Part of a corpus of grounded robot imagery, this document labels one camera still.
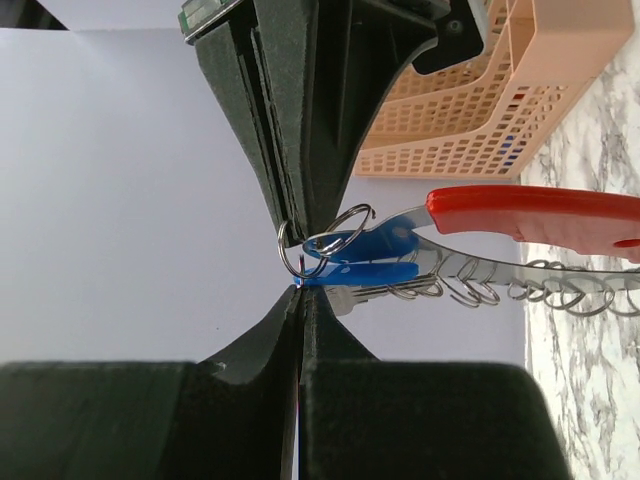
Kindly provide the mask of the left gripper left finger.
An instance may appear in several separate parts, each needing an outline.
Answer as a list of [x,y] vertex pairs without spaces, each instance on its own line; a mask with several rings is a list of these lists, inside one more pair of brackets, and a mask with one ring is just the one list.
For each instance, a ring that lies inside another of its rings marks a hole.
[[287,479],[302,293],[200,362],[1,368],[5,479]]

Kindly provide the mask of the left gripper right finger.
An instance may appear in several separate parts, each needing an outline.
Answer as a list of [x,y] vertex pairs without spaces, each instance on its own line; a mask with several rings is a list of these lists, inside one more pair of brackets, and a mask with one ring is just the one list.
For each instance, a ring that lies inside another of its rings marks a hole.
[[567,479],[543,394],[524,369],[375,357],[320,288],[300,293],[303,479]]

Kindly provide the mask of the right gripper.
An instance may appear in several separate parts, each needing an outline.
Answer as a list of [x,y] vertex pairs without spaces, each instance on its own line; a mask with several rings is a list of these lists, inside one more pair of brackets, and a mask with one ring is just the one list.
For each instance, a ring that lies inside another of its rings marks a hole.
[[187,1],[187,44],[289,240],[336,218],[384,96],[488,46],[482,1]]

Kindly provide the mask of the blue tagged key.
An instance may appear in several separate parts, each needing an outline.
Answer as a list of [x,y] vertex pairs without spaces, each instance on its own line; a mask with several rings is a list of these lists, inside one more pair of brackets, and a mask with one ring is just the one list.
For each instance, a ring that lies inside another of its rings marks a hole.
[[293,275],[295,285],[298,288],[323,288],[338,316],[386,295],[414,300],[429,283],[419,274],[419,240],[407,222],[388,219],[369,230],[364,224],[355,230],[336,230],[361,212],[367,220],[375,217],[375,211],[368,204],[350,208],[330,225],[327,232],[303,244],[297,267],[289,263],[285,252],[289,222],[283,221],[278,228],[278,253]]

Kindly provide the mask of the red handled keyring with rings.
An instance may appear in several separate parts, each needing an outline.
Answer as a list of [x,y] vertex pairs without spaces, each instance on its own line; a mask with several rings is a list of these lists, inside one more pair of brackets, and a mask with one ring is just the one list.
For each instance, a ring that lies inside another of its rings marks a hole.
[[[558,260],[524,264],[481,258],[447,248],[418,234],[434,227],[442,235],[489,233],[518,243],[561,247],[580,255],[631,262],[623,271],[594,271]],[[639,287],[639,200],[620,194],[519,185],[443,188],[424,204],[396,214],[372,229],[371,260],[407,260],[427,278],[424,294],[449,293],[461,305],[497,305],[503,286],[514,300],[544,302],[575,312],[589,296],[595,310]]]

